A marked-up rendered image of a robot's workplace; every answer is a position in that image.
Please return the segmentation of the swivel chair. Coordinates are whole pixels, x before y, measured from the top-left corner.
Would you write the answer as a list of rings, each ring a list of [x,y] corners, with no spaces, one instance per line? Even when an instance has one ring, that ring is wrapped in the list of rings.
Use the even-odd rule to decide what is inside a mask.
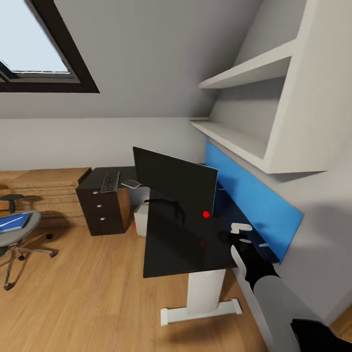
[[[8,280],[9,280],[11,268],[14,262],[14,258],[17,257],[20,261],[25,259],[21,251],[44,252],[44,253],[49,253],[50,257],[55,256],[55,253],[52,251],[24,248],[28,244],[34,242],[35,240],[39,239],[44,235],[47,235],[47,239],[51,239],[52,234],[48,234],[47,232],[29,241],[21,243],[23,239],[37,227],[42,217],[40,212],[34,211],[34,210],[24,210],[24,211],[15,212],[16,207],[15,207],[14,200],[19,200],[23,197],[24,196],[21,194],[11,194],[11,195],[5,195],[0,197],[0,200],[9,201],[9,209],[11,214],[8,215],[8,217],[23,214],[23,213],[28,213],[28,212],[30,213],[29,218],[27,219],[27,221],[25,222],[24,226],[21,229],[0,233],[0,261],[5,259],[7,256],[11,255],[11,260],[9,263],[9,267],[8,267],[8,271],[5,279],[5,286],[4,286],[5,290],[8,290],[10,287],[12,287],[12,284],[9,283]]]

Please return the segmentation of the keyboard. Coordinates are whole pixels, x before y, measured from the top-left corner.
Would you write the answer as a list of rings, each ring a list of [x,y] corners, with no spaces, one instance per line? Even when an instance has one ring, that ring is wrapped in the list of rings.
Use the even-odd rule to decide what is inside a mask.
[[[117,191],[119,175],[120,172],[107,173],[100,193]]]

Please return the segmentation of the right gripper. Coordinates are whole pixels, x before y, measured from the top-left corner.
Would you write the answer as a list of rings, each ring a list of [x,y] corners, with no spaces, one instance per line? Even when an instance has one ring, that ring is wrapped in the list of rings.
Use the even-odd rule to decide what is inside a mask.
[[[231,240],[234,237],[247,238],[246,234],[234,234],[231,232],[220,232],[218,231],[217,238],[220,239],[221,243],[231,245]]]

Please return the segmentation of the folder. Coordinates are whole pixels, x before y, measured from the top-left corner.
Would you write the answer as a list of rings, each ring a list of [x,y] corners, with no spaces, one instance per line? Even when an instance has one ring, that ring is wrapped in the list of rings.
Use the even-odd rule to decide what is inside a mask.
[[[28,212],[10,217],[7,216],[5,218],[0,218],[0,225],[8,223],[7,225],[0,227],[0,233],[21,229],[29,218],[29,216],[30,213]]]

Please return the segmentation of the notebook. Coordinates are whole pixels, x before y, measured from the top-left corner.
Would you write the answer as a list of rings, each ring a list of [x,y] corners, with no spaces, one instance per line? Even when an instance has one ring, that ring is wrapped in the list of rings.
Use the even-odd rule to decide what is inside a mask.
[[[126,186],[131,187],[131,188],[137,188],[139,185],[141,185],[141,183],[139,183],[137,181],[134,181],[134,180],[131,180],[131,179],[128,179],[128,180],[126,180],[125,182],[123,182],[121,184],[126,185]]]

